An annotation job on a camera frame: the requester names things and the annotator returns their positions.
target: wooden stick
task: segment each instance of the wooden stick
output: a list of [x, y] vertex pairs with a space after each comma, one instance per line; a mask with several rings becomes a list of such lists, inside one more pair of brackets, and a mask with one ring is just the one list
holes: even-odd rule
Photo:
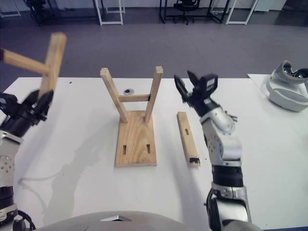
[[186, 112], [178, 112], [178, 123], [184, 154], [190, 166], [200, 166], [200, 156], [197, 152], [196, 145], [194, 144], [193, 134], [189, 126], [188, 117]]
[[162, 76], [163, 76], [163, 72], [164, 71], [163, 71], [163, 68], [161, 66], [157, 66], [155, 68], [155, 73], [154, 73], [153, 82], [152, 82], [152, 86], [151, 86], [151, 92], [150, 92], [151, 97], [150, 97], [150, 100], [148, 102], [148, 105], [146, 106], [145, 116], [144, 116], [144, 121], [146, 123], [149, 122], [149, 120], [150, 120], [152, 110], [153, 110], [153, 107], [154, 107], [154, 103], [155, 103], [155, 100], [156, 100], [160, 80], [162, 79]]
[[40, 74], [48, 75], [50, 67], [43, 63], [40, 63], [34, 59], [22, 56], [20, 54], [1, 49], [1, 60], [6, 64], [14, 65], [29, 71], [34, 71]]
[[149, 101], [151, 95], [120, 95], [120, 102], [143, 102]]
[[54, 90], [62, 64], [64, 49], [66, 45], [64, 33], [52, 33], [46, 57], [46, 65], [50, 66], [50, 72], [43, 75], [38, 98], [50, 90]]
[[117, 89], [115, 87], [115, 84], [111, 78], [110, 72], [108, 68], [101, 69], [101, 77], [104, 80], [104, 83], [109, 91], [109, 94], [115, 104], [115, 107], [117, 108], [118, 112], [120, 113], [121, 120], [124, 123], [128, 122], [128, 113], [125, 110], [125, 107], [123, 103], [119, 100], [119, 93], [117, 92]]

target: upside-down wooden stool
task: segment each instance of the upside-down wooden stool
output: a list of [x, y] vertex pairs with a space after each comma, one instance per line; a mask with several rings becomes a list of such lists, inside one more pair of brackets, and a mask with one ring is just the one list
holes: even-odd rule
[[[108, 68], [101, 70], [101, 77], [120, 113], [116, 167], [157, 165], [152, 110], [162, 75], [163, 68], [157, 66], [148, 95], [119, 95]], [[123, 102], [141, 101], [148, 101], [145, 111], [126, 111], [123, 105]]]

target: white wall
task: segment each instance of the white wall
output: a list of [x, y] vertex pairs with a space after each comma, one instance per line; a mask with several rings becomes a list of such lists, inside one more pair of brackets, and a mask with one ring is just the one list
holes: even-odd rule
[[[127, 7], [158, 7], [159, 0], [124, 0], [125, 6]], [[168, 6], [173, 6], [176, 0], [168, 0]], [[224, 7], [227, 0], [216, 0], [215, 4], [217, 7]], [[254, 0], [238, 0], [236, 8], [250, 8]], [[27, 11], [23, 0], [15, 0], [16, 5], [20, 11]], [[56, 0], [57, 5], [60, 9], [63, 8], [92, 8], [92, 0]], [[108, 7], [117, 6], [117, 0], [104, 0], [104, 5]], [[201, 0], [201, 7], [207, 7], [210, 0]], [[286, 0], [275, 0], [271, 10], [281, 10]], [[12, 0], [0, 0], [0, 9], [2, 12], [11, 12], [15, 8]]]

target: office chair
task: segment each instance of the office chair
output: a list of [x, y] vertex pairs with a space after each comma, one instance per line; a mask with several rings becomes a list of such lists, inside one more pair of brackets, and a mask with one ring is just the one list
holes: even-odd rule
[[29, 7], [31, 11], [31, 18], [36, 21], [38, 25], [46, 19], [54, 16], [54, 11], [49, 0], [48, 4], [51, 9], [51, 12], [44, 7], [44, 4], [46, 4], [45, 0], [24, 0], [24, 3], [27, 7]]
[[192, 23], [194, 23], [193, 16], [187, 16], [185, 15], [186, 12], [189, 11], [195, 11], [199, 8], [200, 0], [177, 0], [177, 3], [173, 5], [173, 7], [179, 11], [182, 11], [182, 15], [176, 15], [173, 17], [173, 23], [177, 23], [176, 18], [180, 18], [184, 21], [186, 21], [186, 25], [188, 25], [189, 21], [188, 18], [192, 18]]

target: gray floor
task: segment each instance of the gray floor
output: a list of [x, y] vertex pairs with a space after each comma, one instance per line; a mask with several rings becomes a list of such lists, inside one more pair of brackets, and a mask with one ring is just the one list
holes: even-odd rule
[[[99, 26], [94, 21], [36, 26], [25, 16], [1, 22], [0, 43], [44, 62], [50, 33], [66, 33], [61, 77], [99, 77], [100, 69], [108, 67], [112, 77], [148, 78], [154, 66], [161, 65], [166, 78], [186, 77], [186, 70], [245, 78], [247, 73], [271, 73], [285, 59], [294, 69], [308, 66], [307, 27], [226, 26], [204, 20], [188, 26], [162, 24], [155, 9], [128, 9], [125, 17], [123, 26]], [[40, 75], [1, 63], [0, 91], [18, 77], [36, 76]]]

